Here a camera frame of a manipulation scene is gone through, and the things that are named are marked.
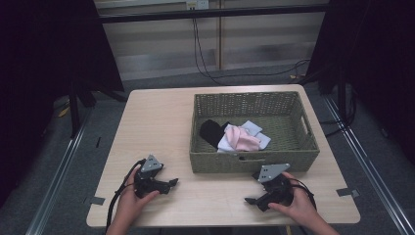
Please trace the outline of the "green woven basket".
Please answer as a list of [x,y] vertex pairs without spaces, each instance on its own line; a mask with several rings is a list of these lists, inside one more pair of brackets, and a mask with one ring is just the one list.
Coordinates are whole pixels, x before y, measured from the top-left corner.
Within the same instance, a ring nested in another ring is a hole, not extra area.
[[[199,135],[208,119],[238,126],[250,120],[271,141],[257,152],[218,153]],[[296,91],[197,94],[189,154],[195,173],[255,172],[271,164],[289,164],[293,171],[307,171],[319,147]]]

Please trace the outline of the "pink sock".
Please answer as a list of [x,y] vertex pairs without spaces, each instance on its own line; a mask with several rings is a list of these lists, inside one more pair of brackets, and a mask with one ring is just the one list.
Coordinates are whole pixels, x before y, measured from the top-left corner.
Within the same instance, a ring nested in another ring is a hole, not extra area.
[[230,126],[224,133],[227,144],[235,151],[258,151],[260,140],[250,135],[247,130],[239,126]]

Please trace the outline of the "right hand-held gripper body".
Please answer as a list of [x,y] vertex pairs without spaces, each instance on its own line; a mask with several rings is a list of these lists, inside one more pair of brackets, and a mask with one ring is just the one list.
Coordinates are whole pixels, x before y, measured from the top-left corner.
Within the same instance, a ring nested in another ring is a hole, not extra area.
[[253,174],[253,178],[263,186],[264,195],[267,196],[265,201],[284,206],[288,206],[293,201],[292,184],[283,175],[289,167],[289,164],[267,164]]

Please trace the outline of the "metal floor rail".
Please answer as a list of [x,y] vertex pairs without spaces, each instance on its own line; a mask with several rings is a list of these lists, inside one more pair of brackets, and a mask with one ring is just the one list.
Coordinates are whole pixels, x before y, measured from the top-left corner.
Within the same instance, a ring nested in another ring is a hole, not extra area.
[[370,181],[376,194],[390,215],[399,233],[401,235],[415,235],[415,227],[411,224],[406,212],[403,210],[400,203],[392,194],[384,179],[379,174],[379,171],[371,162],[369,156],[359,142],[358,138],[355,136],[353,130],[343,121],[341,121],[338,106],[336,105],[335,101],[327,96],[324,97],[324,101],[335,120],[335,124],[342,132],[342,135],[344,136],[347,144],[353,151],[353,154],[365,172],[368,180]]
[[64,156],[54,174],[54,177],[45,193],[40,206],[38,207],[30,225],[28,226],[25,235],[42,235],[49,220],[51,212],[56,205],[60,190],[64,184],[65,178],[69,172],[71,162],[78,150],[78,146],[84,135],[86,123],[89,121],[93,109],[87,109],[82,119],[79,129],[75,135],[70,139],[68,147]]

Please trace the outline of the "white power outlet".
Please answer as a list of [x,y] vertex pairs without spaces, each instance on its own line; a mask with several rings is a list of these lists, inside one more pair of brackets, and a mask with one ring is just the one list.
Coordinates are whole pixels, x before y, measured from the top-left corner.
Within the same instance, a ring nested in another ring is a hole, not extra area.
[[208,10],[209,1],[208,0],[187,0],[186,9],[187,10]]

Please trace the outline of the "person's right hand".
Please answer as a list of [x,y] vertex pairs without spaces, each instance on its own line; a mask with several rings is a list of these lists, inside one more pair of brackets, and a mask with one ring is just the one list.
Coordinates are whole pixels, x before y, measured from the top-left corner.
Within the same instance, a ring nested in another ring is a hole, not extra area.
[[307,193],[298,187],[298,183],[294,180],[294,177],[288,172],[283,172],[283,175],[289,178],[290,183],[293,185],[293,201],[289,206],[283,206],[277,203],[269,203],[268,206],[290,217],[300,225],[309,226],[311,220],[316,216],[314,206],[310,202]]

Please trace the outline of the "black curtain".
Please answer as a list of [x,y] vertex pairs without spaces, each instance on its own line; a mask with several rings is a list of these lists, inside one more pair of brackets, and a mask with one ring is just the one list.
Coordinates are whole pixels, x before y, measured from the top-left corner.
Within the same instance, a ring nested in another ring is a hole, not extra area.
[[31,164],[56,99],[123,85],[94,0],[0,0],[0,208]]
[[415,0],[329,0],[306,76],[342,78],[415,164]]

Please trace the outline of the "black horizontal bar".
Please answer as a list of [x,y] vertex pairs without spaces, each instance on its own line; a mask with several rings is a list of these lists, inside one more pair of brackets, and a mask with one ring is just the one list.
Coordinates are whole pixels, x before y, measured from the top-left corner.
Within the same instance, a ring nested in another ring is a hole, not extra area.
[[305,14],[320,13],[331,9],[329,4],[290,5],[260,8],[230,8],[213,10],[186,10],[174,12],[148,13],[148,14],[118,14],[103,15],[97,21],[101,24],[120,24],[134,22],[154,22],[185,19],[204,19],[220,17],[243,17],[261,15]]

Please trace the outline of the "black sock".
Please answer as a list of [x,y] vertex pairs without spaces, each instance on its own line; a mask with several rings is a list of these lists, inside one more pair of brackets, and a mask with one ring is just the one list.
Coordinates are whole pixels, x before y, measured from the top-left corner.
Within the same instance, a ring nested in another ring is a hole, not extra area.
[[208,119],[202,123],[199,135],[207,141],[212,147],[218,149],[218,144],[225,133],[225,128],[229,124],[229,121],[220,125],[212,119]]

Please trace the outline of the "black metal stand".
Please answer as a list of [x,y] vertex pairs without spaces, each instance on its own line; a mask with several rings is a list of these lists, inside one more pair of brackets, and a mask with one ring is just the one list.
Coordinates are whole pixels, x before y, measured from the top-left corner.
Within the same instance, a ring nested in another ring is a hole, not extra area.
[[330,65],[328,71],[319,81],[319,89],[322,94],[329,94],[337,88],[337,101],[340,119],[347,122],[346,114],[346,74],[342,67]]
[[96,105],[96,99],[93,95],[94,91],[98,91],[113,98],[119,102],[126,102],[127,98],[115,91],[111,90],[107,86],[100,84],[99,82],[91,80],[73,80],[69,84],[69,110],[71,117],[71,138],[80,131],[81,121],[79,118],[78,102],[86,108],[93,108]]

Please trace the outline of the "light blue sock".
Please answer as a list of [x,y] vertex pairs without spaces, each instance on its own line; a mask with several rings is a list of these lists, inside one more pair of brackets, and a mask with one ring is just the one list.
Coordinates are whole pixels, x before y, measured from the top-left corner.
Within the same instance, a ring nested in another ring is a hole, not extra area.
[[259,150],[264,150],[268,144],[270,143],[271,139],[262,133],[262,128],[256,125],[255,123],[247,120],[242,127],[253,137],[259,140]]

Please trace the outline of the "person's left hand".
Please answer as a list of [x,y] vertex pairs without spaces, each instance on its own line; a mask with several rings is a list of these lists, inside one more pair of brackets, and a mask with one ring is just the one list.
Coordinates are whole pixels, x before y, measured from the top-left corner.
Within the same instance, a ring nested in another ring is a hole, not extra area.
[[139,217],[140,213],[145,208],[145,206],[160,194],[159,191],[154,191],[149,193],[142,199],[138,198],[135,195],[133,186],[133,175],[135,171],[136,169],[134,168],[131,175],[127,179],[126,187],[120,194],[113,222],[119,221],[123,223],[128,223],[131,226],[132,223]]

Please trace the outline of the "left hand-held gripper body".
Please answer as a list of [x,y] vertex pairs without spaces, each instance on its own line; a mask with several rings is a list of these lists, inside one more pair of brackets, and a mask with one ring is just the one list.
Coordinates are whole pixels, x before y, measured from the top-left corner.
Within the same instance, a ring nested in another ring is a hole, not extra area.
[[143,159],[135,166],[134,190],[135,195],[142,199],[147,194],[158,191],[161,186],[167,186],[167,182],[156,180],[157,174],[163,169],[161,164],[154,155],[149,155],[147,159]]

